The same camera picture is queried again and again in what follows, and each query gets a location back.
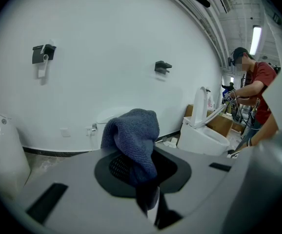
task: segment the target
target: cable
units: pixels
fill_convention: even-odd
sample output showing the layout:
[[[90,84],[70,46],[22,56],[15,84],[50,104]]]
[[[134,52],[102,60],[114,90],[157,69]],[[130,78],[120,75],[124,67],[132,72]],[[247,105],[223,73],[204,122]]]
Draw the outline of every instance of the cable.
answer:
[[[249,127],[250,129],[252,129],[252,130],[260,130],[260,128],[256,129],[256,128],[252,128],[251,126],[247,125],[247,122],[244,120],[243,115],[242,115],[242,113],[241,113],[240,106],[238,105],[238,100],[237,100],[237,97],[236,97],[236,95],[235,95],[234,90],[233,90],[233,93],[234,93],[235,102],[236,102],[237,107],[238,107],[238,109],[239,109],[239,112],[240,112],[241,118],[242,118],[242,120],[245,122],[246,126],[248,126],[248,127]]]

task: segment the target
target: wall-mounted holder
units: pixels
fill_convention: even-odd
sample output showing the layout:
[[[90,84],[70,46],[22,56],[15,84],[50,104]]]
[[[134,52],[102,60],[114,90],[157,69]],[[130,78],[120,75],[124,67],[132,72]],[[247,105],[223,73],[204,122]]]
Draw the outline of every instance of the wall-mounted holder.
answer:
[[[36,64],[38,68],[37,78],[44,78],[43,82],[46,81],[48,61],[53,60],[55,49],[56,46],[54,46],[52,40],[49,40],[49,44],[33,47],[32,63]]]
[[[168,64],[167,62],[163,62],[162,60],[160,60],[160,61],[157,61],[155,63],[154,71],[166,75],[166,72],[169,73],[167,68],[172,68],[172,65]]]

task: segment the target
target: black slot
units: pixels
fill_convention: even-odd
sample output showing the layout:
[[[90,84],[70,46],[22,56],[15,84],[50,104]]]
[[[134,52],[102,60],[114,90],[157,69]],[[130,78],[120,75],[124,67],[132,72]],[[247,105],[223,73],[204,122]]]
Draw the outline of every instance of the black slot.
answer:
[[[54,183],[26,211],[33,219],[42,224],[49,216],[68,186]]]
[[[218,170],[225,171],[225,172],[229,172],[231,169],[231,166],[222,165],[219,163],[211,163],[209,166],[212,168],[218,169]]]

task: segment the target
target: white curved wall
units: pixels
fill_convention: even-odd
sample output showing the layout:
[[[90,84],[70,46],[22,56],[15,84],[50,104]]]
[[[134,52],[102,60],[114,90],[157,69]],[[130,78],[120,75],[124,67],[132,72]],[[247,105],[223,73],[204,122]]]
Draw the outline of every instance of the white curved wall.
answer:
[[[41,85],[32,48],[49,39],[57,49]],[[154,72],[159,60],[170,74]],[[0,15],[0,113],[24,146],[91,150],[85,127],[115,106],[154,110],[161,136],[177,131],[196,89],[217,98],[221,77],[211,45],[173,0],[12,0]]]

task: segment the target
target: toilet tank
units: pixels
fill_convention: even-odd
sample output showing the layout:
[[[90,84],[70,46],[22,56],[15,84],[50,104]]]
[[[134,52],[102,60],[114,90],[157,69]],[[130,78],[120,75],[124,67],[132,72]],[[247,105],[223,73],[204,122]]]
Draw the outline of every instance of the toilet tank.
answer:
[[[122,116],[125,113],[128,113],[129,111],[131,111],[134,108],[135,107],[126,107],[126,106],[114,107],[114,108],[106,109],[98,115],[98,117],[97,117],[97,131],[96,131],[97,145],[96,145],[96,148],[94,148],[94,150],[100,149],[100,147],[101,147],[103,130],[104,130],[107,122],[109,120],[113,119],[113,118],[116,118],[116,117]]]

